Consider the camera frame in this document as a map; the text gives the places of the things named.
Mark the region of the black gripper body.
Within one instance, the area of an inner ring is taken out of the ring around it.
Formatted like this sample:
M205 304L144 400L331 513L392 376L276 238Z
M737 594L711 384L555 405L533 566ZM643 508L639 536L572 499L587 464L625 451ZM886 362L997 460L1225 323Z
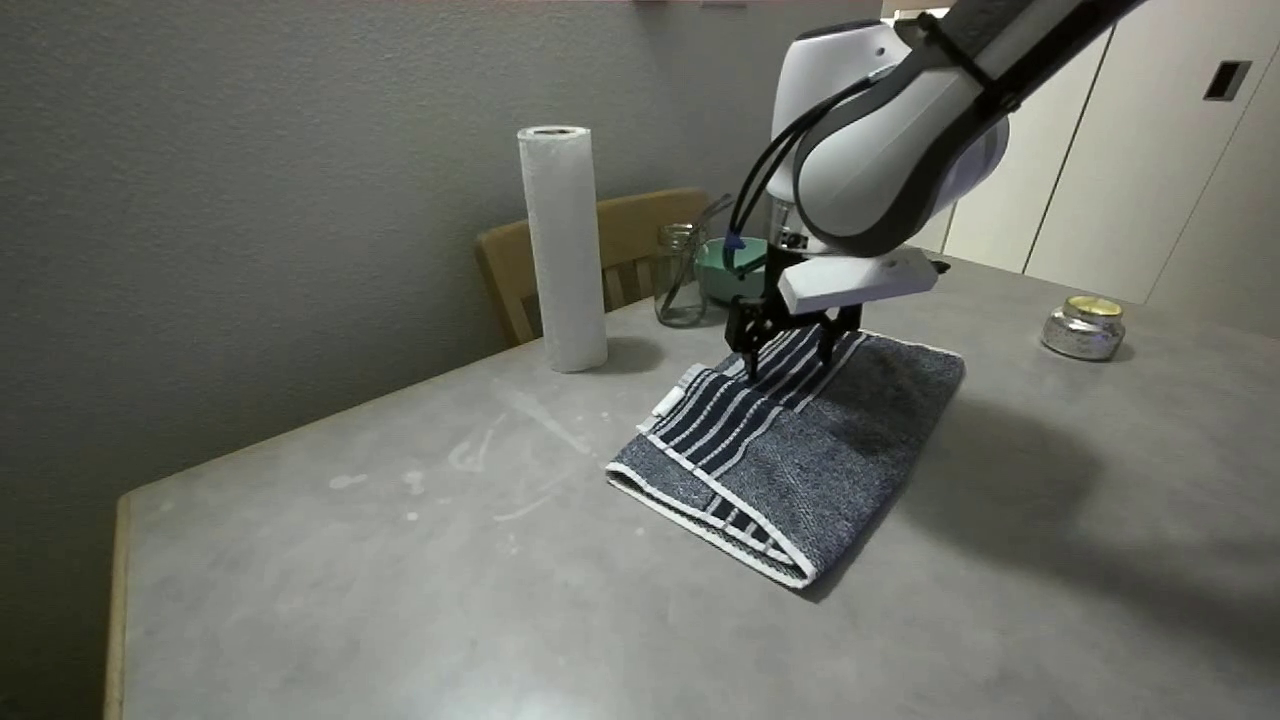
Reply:
M726 341L733 352L750 352L750 350L765 350L772 337L791 334L791 330L844 330L844 334L859 334L859 304L837 308L837 312L791 312L776 289L782 274L801 266L801 252L791 247L769 247L765 262L765 300L761 304L743 304L733 300L730 304L730 330Z

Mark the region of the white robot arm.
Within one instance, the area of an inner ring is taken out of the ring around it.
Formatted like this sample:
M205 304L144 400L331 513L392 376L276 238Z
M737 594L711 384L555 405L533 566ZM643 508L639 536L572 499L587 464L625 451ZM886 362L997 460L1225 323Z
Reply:
M1007 147L1007 115L1143 0L952 0L943 16L873 16L787 43L772 138L742 180L722 243L730 350L822 330L822 355L873 300L927 293L943 266L911 238Z

